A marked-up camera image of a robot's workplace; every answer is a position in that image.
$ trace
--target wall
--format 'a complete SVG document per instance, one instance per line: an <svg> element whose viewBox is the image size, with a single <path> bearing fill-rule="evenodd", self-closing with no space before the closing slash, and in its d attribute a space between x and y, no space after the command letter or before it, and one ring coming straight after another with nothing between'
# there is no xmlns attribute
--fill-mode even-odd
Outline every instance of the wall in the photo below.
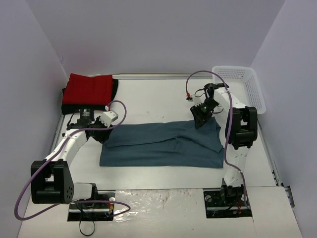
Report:
<svg viewBox="0 0 317 238"><path fill-rule="evenodd" d="M250 66L284 0L27 0L67 74Z"/></svg>
<svg viewBox="0 0 317 238"><path fill-rule="evenodd" d="M317 2L287 0L252 63L266 113L264 137L305 238L317 234Z"/></svg>
<svg viewBox="0 0 317 238"><path fill-rule="evenodd" d="M32 162L43 159L52 145L67 79L25 1L1 1L0 32L0 231L12 238L21 224L13 214L15 201Z"/></svg>

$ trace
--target purple cable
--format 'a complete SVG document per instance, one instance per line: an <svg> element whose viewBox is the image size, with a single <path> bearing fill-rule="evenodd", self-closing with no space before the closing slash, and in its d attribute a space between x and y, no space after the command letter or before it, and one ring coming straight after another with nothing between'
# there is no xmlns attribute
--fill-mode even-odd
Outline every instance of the purple cable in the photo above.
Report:
<svg viewBox="0 0 317 238"><path fill-rule="evenodd" d="M131 210L131 207L128 205L128 204L125 204L123 202L117 202L117 201L106 201L106 200L86 200L86 201L75 201L74 203L106 203L106 204L120 204L120 205L123 205L123 206L126 206L128 209L122 211L122 212L119 212L119 213L116 213L116 214L113 214L113 215L110 215L109 217L116 217L116 216L119 216L123 213L126 213L128 211Z"/></svg>
<svg viewBox="0 0 317 238"><path fill-rule="evenodd" d="M196 73L201 73L201 72L211 73L211 74L217 76L217 77L222 81L222 83L224 84L225 90L228 92L230 110L229 110L229 125L228 125L228 132L227 132L227 134L230 135L230 133L231 133L231 127L232 127L232 118L233 118L232 97L231 97L231 94L230 94L230 92L229 92L229 90L228 90L228 87L227 87L225 81L223 80L222 77L220 77L220 75L218 75L218 74L216 74L216 73L214 73L214 72L212 72L212 71L208 71L208 70L199 70L199 71L196 71L196 72L192 73L191 75L189 75L189 77L188 77L187 80L186 80L186 86L185 86L185 87L186 87L186 94L188 95L188 88L187 88L188 80L189 80L194 74L196 74ZM226 142L225 142L225 145L224 145L223 160L225 161L225 163L226 163L227 165L229 165L229 166L235 168L236 170L238 170L238 171L240 172L241 177L242 177L242 181L243 181L243 195L244 195L243 200L244 200L244 204L245 204L246 208L251 209L251 207L248 206L247 200L246 200L246 197L247 197L247 187L246 187L246 180L245 180L245 178L244 178L244 175L243 175L243 173L241 172L241 169L240 169L238 166L235 166L235 165L233 165L233 164L231 164L231 163L229 163L229 162L227 161L227 148L228 148L228 144L229 144L229 136L226 138Z"/></svg>
<svg viewBox="0 0 317 238"><path fill-rule="evenodd" d="M42 164L42 166L40 166L40 167L38 168L38 170L35 171L35 173L30 177L30 179L26 182L26 184L25 184L24 187L22 188L22 191L21 191L20 195L18 196L18 199L17 199L17 201L16 201L16 203L15 203L15 206L14 206L14 215L15 215L16 219L18 219L18 220L20 220L20 221L30 220L30 219L32 219L32 218L34 218L34 217L36 217L36 216L38 216L38 215L40 215L40 214L46 212L47 210L50 210L50 209L52 209L53 207L55 207L55 206L58 205L58 204L54 204L54 205L52 205L52 206L50 206L50 207L47 207L47 208L45 208L44 210L42 210L42 211L40 211L40 212L38 212L38 213L35 213L35 214L33 214L32 216L29 216L29 217L20 217L20 216L19 216L19 213L18 213L18 208L19 208L21 199L22 199L22 197L23 197L23 195L24 195L26 189L28 188L28 186L31 184L31 182L33 181L33 179L39 174L39 172L40 172L47 164L49 164L50 161L52 161L52 160L63 150L63 148L65 147L65 145L68 143L68 141L70 140L70 138L71 138L72 136L74 136L75 134L77 134L77 133L79 133L79 132L81 132L81 131L86 131L86 130L97 130L97 131L110 130L110 129L112 130L112 129L116 128L117 126L121 125L121 124L124 122L124 120L125 120L125 118L126 118L126 116L127 116L127 108L126 108L125 104L124 104L123 102L119 101L119 100L113 100L112 102L108 103L107 106L109 107L112 103L120 103L120 104L124 107L124 116L123 116L123 119L122 119L117 125L114 125L114 126L112 126L112 127L107 127L107 128L83 128L83 129L78 129L78 130L76 130L76 131L70 133L70 135L69 135L69 136L65 139L65 141L62 143L62 145L61 145L61 147L59 148L59 150L56 151L56 153L55 153L51 158L49 158L48 160L46 160L46 162L45 162L44 164Z"/></svg>

